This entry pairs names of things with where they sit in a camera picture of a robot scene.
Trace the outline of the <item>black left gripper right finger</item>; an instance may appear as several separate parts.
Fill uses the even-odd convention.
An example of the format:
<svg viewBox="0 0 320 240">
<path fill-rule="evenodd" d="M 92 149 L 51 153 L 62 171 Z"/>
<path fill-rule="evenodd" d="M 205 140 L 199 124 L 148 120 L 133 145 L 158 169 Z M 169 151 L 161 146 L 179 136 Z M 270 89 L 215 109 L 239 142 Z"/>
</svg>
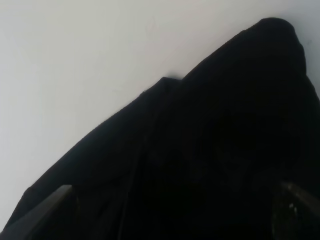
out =
<svg viewBox="0 0 320 240">
<path fill-rule="evenodd" d="M 318 240 L 320 200 L 292 182 L 281 182 L 272 202 L 275 240 Z"/>
</svg>

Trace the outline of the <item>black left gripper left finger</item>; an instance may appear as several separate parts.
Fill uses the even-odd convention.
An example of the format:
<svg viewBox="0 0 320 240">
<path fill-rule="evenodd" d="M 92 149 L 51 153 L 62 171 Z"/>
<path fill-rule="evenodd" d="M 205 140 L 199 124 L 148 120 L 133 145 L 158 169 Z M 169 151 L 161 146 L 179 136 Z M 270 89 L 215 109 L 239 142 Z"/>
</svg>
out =
<svg viewBox="0 0 320 240">
<path fill-rule="evenodd" d="M 65 205 L 75 200 L 71 185 L 62 185 L 31 211 L 4 229 L 6 240 L 33 240 Z"/>
</svg>

